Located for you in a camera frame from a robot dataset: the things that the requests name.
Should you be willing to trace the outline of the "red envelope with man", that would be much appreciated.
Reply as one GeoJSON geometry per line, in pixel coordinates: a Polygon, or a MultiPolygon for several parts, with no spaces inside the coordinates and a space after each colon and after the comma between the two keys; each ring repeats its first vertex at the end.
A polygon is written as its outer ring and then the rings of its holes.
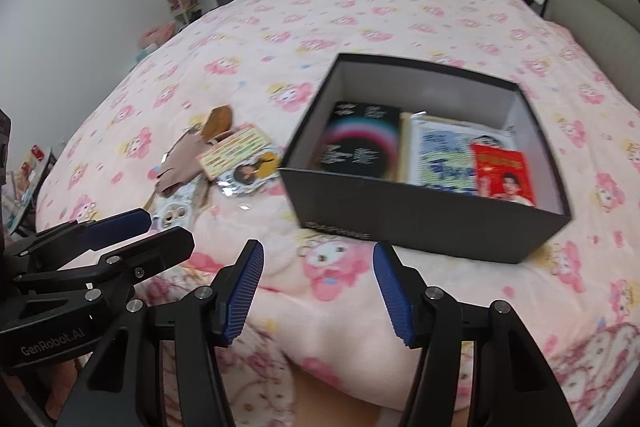
{"type": "Polygon", "coordinates": [[[529,180],[525,156],[518,150],[472,144],[478,195],[536,205],[532,182],[529,180]]]}

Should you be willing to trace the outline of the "pink cartoon blanket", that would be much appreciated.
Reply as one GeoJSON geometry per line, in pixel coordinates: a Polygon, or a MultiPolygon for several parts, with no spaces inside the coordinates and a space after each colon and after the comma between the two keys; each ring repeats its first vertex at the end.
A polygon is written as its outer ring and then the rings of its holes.
{"type": "MultiPolygon", "coordinates": [[[[517,83],[558,158],[572,223],[532,259],[499,267],[401,251],[454,297],[514,306],[577,424],[613,410],[639,362],[639,113],[574,37],[521,0],[235,0],[138,65],[88,116],[44,181],[37,225],[144,205],[160,158],[230,105],[283,146],[341,52],[399,55],[517,83]]],[[[191,259],[142,286],[167,303],[206,284],[247,239],[265,272],[242,336],[218,362],[235,421],[288,426],[292,366],[397,415],[416,352],[395,336],[361,242],[301,230],[279,181],[209,194],[191,259]]]]}

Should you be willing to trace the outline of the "clear phone case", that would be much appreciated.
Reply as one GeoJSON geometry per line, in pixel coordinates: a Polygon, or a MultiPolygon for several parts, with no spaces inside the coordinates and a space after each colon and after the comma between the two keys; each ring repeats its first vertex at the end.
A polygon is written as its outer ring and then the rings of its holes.
{"type": "Polygon", "coordinates": [[[169,195],[154,194],[146,206],[151,216],[151,230],[165,231],[180,227],[192,231],[196,218],[207,205],[209,182],[197,176],[169,195]]]}

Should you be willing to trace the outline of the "silver bagged diamond painting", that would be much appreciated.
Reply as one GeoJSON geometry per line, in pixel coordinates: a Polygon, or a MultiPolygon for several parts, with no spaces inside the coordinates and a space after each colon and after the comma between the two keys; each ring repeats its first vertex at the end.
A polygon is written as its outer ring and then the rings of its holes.
{"type": "Polygon", "coordinates": [[[402,113],[398,181],[477,195],[472,144],[516,150],[514,135],[506,130],[424,112],[402,113]]]}

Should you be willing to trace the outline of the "grey upholstered headboard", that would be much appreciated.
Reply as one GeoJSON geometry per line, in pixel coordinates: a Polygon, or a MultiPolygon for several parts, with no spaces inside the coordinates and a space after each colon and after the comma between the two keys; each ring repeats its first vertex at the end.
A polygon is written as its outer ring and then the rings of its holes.
{"type": "Polygon", "coordinates": [[[638,0],[547,0],[544,18],[569,30],[627,101],[639,105],[638,0]]]}

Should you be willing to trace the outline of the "black cardboard box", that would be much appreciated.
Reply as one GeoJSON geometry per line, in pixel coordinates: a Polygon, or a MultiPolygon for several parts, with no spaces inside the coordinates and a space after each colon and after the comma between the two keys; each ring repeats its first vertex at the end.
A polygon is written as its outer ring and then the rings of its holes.
{"type": "Polygon", "coordinates": [[[339,55],[280,173],[303,227],[427,253],[518,263],[572,220],[517,84],[408,58],[339,55]]]}

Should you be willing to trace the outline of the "black screen protector box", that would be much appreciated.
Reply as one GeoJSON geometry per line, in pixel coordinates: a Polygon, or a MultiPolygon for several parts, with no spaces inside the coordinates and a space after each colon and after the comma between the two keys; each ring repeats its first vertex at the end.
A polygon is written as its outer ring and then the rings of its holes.
{"type": "Polygon", "coordinates": [[[400,115],[395,106],[336,102],[312,165],[325,172],[393,181],[399,160],[400,115]]]}

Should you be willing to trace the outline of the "colourful printed card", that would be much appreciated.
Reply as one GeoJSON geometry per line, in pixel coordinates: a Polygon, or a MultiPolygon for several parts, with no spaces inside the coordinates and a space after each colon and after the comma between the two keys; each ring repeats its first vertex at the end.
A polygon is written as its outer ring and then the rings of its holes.
{"type": "Polygon", "coordinates": [[[239,166],[243,160],[250,158],[270,144],[271,140],[265,132],[254,124],[247,124],[209,150],[196,156],[196,160],[207,179],[215,181],[218,176],[239,166]]]}

